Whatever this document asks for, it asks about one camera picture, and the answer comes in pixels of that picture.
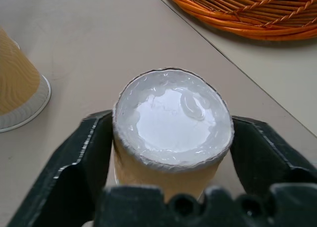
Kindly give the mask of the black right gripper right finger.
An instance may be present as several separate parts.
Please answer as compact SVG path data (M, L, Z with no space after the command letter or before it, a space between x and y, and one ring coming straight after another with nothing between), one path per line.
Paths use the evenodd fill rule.
M275 183L316 183L317 168L263 121L234 116L230 147L235 171L249 195L265 196Z

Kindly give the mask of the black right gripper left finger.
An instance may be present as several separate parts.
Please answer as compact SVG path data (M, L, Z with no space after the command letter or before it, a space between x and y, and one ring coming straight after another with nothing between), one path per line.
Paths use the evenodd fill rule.
M93 113L55 150L6 227L82 227L106 184L112 112Z

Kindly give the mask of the tan ribbed paper cup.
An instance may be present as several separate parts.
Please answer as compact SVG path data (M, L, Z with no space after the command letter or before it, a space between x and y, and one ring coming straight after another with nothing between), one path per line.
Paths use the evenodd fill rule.
M49 81L0 27L0 133L33 120L51 94Z
M113 107L112 123L116 183L157 186L165 201L180 193L199 199L234 138L220 94L175 67L131 80Z

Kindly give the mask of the orange wicker basket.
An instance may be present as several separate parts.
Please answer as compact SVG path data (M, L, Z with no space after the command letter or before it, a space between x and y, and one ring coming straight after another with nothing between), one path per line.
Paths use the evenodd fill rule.
M317 0L172 0L213 28L262 41L317 37Z

